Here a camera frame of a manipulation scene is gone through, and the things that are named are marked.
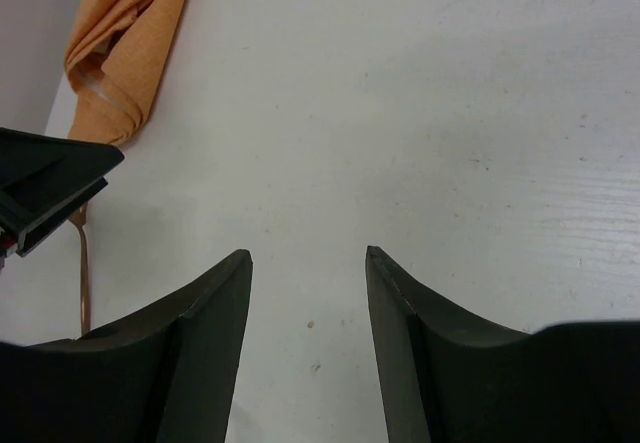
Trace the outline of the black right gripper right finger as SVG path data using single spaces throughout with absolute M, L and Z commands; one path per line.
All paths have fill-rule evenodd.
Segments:
M 369 314 L 392 442 L 635 442 L 639 325 L 535 333 L 484 319 L 366 253 Z

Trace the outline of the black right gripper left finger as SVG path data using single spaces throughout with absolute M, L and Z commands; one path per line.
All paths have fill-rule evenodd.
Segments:
M 237 250 L 186 286 L 76 339 L 1 347 L 5 442 L 221 442 L 249 310 Z

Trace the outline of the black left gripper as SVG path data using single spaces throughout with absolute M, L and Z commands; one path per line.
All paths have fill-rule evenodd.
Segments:
M 1 130 L 1 259 L 29 254 L 107 186 L 110 144 Z

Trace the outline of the orange cloth napkin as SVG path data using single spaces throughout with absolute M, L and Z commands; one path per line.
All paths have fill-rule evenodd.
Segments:
M 81 0 L 64 69 L 72 140 L 119 146 L 148 122 L 186 0 Z

